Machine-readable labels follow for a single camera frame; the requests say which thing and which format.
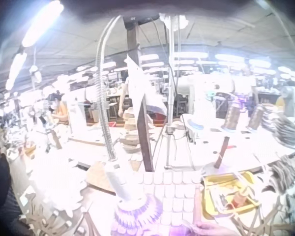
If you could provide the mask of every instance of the cable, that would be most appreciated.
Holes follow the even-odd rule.
[[[156,25],[156,23],[155,23],[154,21],[152,21],[152,22],[153,22],[154,27],[155,27],[155,29],[156,29],[156,33],[157,33],[157,37],[158,37],[158,41],[159,41],[159,43],[160,43],[160,46],[161,46],[162,49],[163,49],[163,52],[164,52],[165,58],[166,58],[166,60],[168,61],[168,65],[169,65],[169,68],[170,68],[170,71],[171,71],[171,74],[172,74],[172,78],[173,78],[173,80],[174,80],[173,69],[172,69],[171,65],[169,64],[169,58],[167,57],[167,54],[166,54],[165,48],[164,48],[164,46],[163,46],[163,44],[162,44],[161,37],[160,37],[160,35],[159,35],[159,31],[158,31],[157,25]],[[177,82],[176,82],[176,83],[175,83],[175,80],[174,80],[174,89],[175,89],[175,93],[176,93],[175,97],[178,95],[178,92],[177,92],[177,84],[178,84],[178,78],[177,78]],[[186,124],[185,124],[185,120],[184,120],[184,117],[183,117],[183,116],[182,116],[182,122],[183,122],[183,126],[184,126],[184,128],[185,128],[185,132],[187,133],[187,128],[186,128]],[[192,169],[193,169],[193,170],[196,170],[196,168],[195,168],[195,166],[194,166],[194,163],[193,163],[193,160],[192,160],[191,149],[190,149],[189,140],[188,140],[188,137],[187,137],[187,136],[186,136],[186,140],[187,140],[187,143],[188,143],[188,149],[189,149],[189,162],[190,162],[190,164],[191,164]]]

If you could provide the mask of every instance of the support column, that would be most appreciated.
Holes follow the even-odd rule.
[[[127,43],[128,51],[130,58],[138,65],[141,66],[140,61],[140,45],[138,43],[139,39],[139,26],[138,23],[135,23],[135,26],[131,30],[127,30]],[[149,134],[148,134],[148,119],[147,119],[147,108],[146,108],[146,98],[143,96],[139,116],[138,116],[138,134],[139,142],[141,146],[141,152],[143,157],[143,163],[145,170],[147,172],[154,172],[151,147],[149,143]]]
[[[175,71],[174,71],[174,52],[175,52],[175,38],[174,38],[174,29],[172,16],[170,16],[170,29],[169,29],[169,87],[168,87],[168,119],[167,119],[167,159],[165,169],[169,168],[169,159],[170,159],[170,146],[171,139],[173,134],[173,129],[170,128],[173,123],[173,109],[174,109],[174,91],[175,91]]]

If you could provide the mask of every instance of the yellow tray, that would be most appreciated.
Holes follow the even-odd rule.
[[[253,175],[251,172],[242,172],[242,176],[250,183],[254,184],[255,181],[253,179]],[[241,183],[235,175],[233,174],[226,174],[226,175],[218,175],[218,176],[208,176],[204,179],[205,182],[205,194],[204,194],[204,209],[205,211],[212,216],[218,216],[218,215],[228,215],[232,214],[234,212],[236,213],[244,213],[252,210],[256,206],[260,204],[260,202],[255,202],[252,200],[249,196],[247,197],[246,202],[244,203],[244,206],[238,207],[235,209],[230,210],[224,210],[222,212],[218,212],[216,207],[214,206],[213,199],[210,194],[210,188],[214,187],[233,187],[237,188],[238,190],[245,187],[245,183]],[[226,201],[230,203],[234,197],[234,194],[226,196]]]

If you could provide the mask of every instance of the flexible gooseneck lamp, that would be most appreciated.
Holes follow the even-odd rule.
[[[116,157],[106,114],[106,98],[102,81],[103,61],[107,39],[120,18],[114,17],[104,28],[97,47],[95,66],[96,94],[98,94],[99,115],[109,160],[105,163],[106,175],[120,198],[115,209],[115,220],[111,235],[136,235],[145,227],[155,223],[163,212],[161,202],[153,195],[139,191],[134,183],[133,171],[127,160]]]

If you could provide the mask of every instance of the wooden board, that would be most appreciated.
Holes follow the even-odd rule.
[[[138,171],[141,165],[141,161],[129,161],[133,171]],[[87,171],[87,183],[100,188],[104,191],[115,193],[114,189],[111,187],[109,180],[106,177],[104,166],[101,162],[96,162]]]

